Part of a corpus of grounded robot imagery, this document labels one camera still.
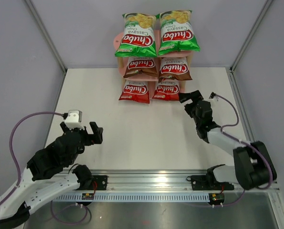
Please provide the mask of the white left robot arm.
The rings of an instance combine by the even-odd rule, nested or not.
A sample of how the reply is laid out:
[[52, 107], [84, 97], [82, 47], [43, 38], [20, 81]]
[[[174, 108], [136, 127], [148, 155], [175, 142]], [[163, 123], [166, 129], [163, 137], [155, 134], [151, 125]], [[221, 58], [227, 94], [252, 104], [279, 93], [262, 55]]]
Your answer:
[[24, 168], [21, 179], [11, 187], [13, 193], [0, 197], [0, 229], [14, 229], [26, 222], [43, 205], [71, 190], [87, 190], [93, 175], [86, 165], [77, 165], [67, 176], [44, 186], [55, 175], [74, 164], [85, 147], [103, 142], [103, 128], [90, 122], [86, 128], [70, 130], [61, 123], [63, 134], [35, 153]]

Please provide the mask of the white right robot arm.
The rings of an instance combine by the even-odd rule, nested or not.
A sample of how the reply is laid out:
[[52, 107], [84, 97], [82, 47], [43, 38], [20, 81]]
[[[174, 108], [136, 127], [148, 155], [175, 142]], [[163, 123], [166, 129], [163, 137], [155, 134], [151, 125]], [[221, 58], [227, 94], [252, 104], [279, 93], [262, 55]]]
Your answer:
[[265, 144], [242, 140], [226, 132], [227, 125], [218, 125], [213, 120], [212, 103], [219, 99], [228, 102], [216, 93], [204, 99], [198, 90], [179, 94], [180, 103], [195, 122], [198, 137], [233, 157], [233, 166], [221, 164], [207, 169], [207, 186], [217, 189], [222, 183], [234, 183], [244, 190], [268, 189], [276, 181], [277, 172]]

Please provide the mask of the brown Chuba barbeque chips bag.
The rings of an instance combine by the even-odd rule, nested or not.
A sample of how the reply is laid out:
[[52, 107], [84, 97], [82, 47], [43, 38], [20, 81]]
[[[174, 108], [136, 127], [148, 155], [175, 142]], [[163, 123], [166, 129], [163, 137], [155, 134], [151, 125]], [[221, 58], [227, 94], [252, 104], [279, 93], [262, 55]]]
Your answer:
[[186, 57], [162, 58], [159, 69], [158, 82], [161, 83], [164, 80], [177, 80], [177, 81], [192, 80], [187, 58]]

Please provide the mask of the red Chuba chips bag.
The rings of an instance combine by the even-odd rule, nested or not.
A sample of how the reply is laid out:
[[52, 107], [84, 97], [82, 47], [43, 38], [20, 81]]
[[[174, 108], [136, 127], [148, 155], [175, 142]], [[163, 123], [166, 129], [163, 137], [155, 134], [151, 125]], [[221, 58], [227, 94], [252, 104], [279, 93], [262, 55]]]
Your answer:
[[152, 99], [164, 101], [178, 101], [180, 87], [177, 81], [162, 81], [155, 84]]
[[149, 104], [150, 93], [147, 82], [126, 80], [119, 101], [129, 100]]

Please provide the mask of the aluminium frame post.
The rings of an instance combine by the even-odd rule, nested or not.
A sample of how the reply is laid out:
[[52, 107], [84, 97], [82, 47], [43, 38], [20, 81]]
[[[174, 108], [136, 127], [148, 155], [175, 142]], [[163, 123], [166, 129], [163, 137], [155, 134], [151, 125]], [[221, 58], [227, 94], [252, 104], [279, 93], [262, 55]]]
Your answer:
[[34, 19], [38, 30], [40, 31], [41, 35], [43, 36], [43, 39], [45, 40], [50, 52], [52, 53], [55, 61], [57, 62], [60, 70], [63, 72], [63, 75], [66, 75], [67, 73], [67, 67], [65, 66], [59, 52], [57, 51], [49, 33], [47, 32], [47, 29], [43, 23], [43, 20], [41, 16], [39, 15], [34, 3], [32, 0], [24, 0], [23, 1], [25, 5], [27, 6], [29, 12], [31, 13], [32, 18]]
[[242, 44], [235, 60], [233, 61], [230, 72], [234, 74], [235, 69], [237, 68], [239, 62], [243, 58], [248, 46], [250, 45], [252, 39], [254, 38], [256, 32], [258, 31], [258, 28], [260, 27], [262, 21], [264, 20], [265, 16], [267, 15], [269, 9], [271, 8], [272, 4], [274, 3], [274, 0], [266, 0], [264, 5], [262, 6], [256, 20], [254, 21], [251, 29], [248, 32], [248, 35], [246, 36], [244, 43]]

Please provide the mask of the green Chuba chips bag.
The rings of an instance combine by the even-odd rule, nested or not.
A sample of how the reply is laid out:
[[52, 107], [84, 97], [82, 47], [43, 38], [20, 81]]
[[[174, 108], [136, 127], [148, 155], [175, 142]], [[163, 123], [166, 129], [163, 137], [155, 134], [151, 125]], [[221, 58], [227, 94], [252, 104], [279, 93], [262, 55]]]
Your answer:
[[190, 22], [191, 10], [171, 10], [156, 15], [160, 23], [159, 55], [170, 52], [200, 51]]
[[154, 26], [156, 17], [143, 13], [126, 13], [124, 31], [116, 57], [156, 57]]

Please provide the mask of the aluminium mounting rail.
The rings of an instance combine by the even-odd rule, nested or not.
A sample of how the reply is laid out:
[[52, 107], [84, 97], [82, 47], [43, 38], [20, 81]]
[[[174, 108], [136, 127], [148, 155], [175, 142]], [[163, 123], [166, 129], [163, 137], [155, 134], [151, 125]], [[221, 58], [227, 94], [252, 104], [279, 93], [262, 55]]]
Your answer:
[[93, 175], [107, 176], [107, 192], [114, 193], [189, 193], [191, 175], [204, 175], [204, 169], [187, 170], [100, 170]]

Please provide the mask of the right aluminium frame post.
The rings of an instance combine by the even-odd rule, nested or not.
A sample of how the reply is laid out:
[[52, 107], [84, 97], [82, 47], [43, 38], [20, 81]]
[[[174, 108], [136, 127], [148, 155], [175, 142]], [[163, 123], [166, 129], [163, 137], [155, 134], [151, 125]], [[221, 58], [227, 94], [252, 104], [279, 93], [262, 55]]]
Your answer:
[[260, 27], [262, 21], [264, 20], [265, 16], [267, 15], [269, 9], [271, 8], [272, 4], [274, 3], [274, 0], [266, 0], [264, 5], [262, 6], [256, 20], [254, 21], [251, 29], [248, 32], [248, 35], [246, 36], [244, 43], [242, 44], [235, 60], [233, 61], [230, 72], [234, 74], [235, 69], [237, 68], [239, 62], [243, 58], [248, 46], [250, 45], [252, 39], [254, 38], [256, 32], [258, 31], [258, 28]]

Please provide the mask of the left aluminium frame post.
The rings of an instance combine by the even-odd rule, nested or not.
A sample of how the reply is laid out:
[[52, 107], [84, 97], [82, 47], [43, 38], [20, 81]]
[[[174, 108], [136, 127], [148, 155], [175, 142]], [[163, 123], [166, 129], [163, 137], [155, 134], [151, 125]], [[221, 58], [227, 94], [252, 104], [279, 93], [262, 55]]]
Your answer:
[[52, 53], [55, 61], [57, 62], [60, 70], [63, 72], [63, 75], [66, 75], [67, 73], [67, 67], [65, 66], [59, 52], [57, 51], [49, 33], [47, 32], [47, 29], [43, 23], [43, 20], [41, 16], [39, 15], [34, 3], [32, 0], [24, 0], [23, 1], [25, 5], [27, 6], [29, 12], [31, 13], [32, 18], [34, 19], [38, 30], [40, 31], [41, 35], [43, 36], [43, 39], [45, 40], [50, 52]]

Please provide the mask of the pink three-tier wooden shelf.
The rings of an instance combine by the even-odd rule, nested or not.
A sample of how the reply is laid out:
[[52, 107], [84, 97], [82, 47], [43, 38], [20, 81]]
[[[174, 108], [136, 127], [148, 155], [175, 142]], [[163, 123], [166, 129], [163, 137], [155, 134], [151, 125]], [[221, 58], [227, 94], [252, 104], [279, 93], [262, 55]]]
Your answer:
[[[159, 47], [160, 47], [160, 43], [161, 43], [160, 30], [155, 30], [154, 33], [155, 33], [156, 50], [158, 50]], [[123, 32], [119, 33], [114, 38], [113, 46], [114, 46], [115, 50], [117, 50], [119, 48], [122, 37], [123, 37]], [[190, 67], [191, 62], [192, 62], [192, 58], [193, 58], [193, 51], [170, 52], [168, 54], [159, 56], [159, 58], [155, 58], [157, 70], [160, 69], [160, 61], [161, 61], [160, 58], [172, 58], [172, 57], [177, 57], [177, 58], [186, 57], [187, 62], [188, 62], [188, 67]], [[154, 90], [155, 90], [156, 82], [158, 82], [158, 77], [156, 78], [154, 76], [148, 76], [146, 74], [139, 74], [139, 75], [132, 76], [132, 77], [125, 79], [125, 78], [123, 78], [123, 76], [124, 76], [124, 73], [125, 73], [125, 70], [126, 70], [127, 62], [128, 62], [128, 57], [117, 57], [118, 70], [119, 70], [119, 73], [120, 73], [122, 80], [123, 80], [122, 88], [125, 84], [125, 80], [139, 81], [139, 82], [145, 81], [145, 82], [148, 83], [150, 99], [152, 99], [153, 94], [154, 94]], [[186, 83], [186, 81], [180, 81], [179, 82], [181, 93], [183, 93], [185, 91], [185, 83]]]

